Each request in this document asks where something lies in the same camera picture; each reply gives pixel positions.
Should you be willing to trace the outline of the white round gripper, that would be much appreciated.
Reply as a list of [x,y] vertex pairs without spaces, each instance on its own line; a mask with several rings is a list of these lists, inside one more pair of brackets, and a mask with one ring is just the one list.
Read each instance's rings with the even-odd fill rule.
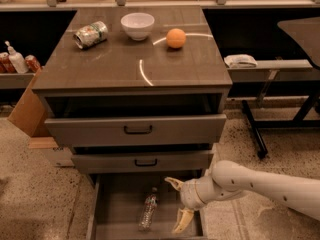
[[173,227],[173,234],[180,234],[187,229],[194,217],[193,210],[199,210],[208,203],[217,199],[220,193],[220,187],[210,176],[204,176],[198,179],[180,181],[176,178],[166,177],[165,181],[172,187],[180,191],[182,203],[186,208],[179,208],[177,211],[177,221]]

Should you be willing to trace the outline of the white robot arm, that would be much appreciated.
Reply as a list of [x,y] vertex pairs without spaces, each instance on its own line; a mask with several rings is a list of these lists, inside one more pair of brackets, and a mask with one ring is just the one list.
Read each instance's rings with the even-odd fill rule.
[[183,182],[166,177],[165,181],[180,193],[184,205],[178,209],[173,234],[186,230],[194,213],[210,202],[239,198],[244,191],[278,201],[320,220],[320,181],[316,179],[256,171],[232,161],[221,160],[200,178]]

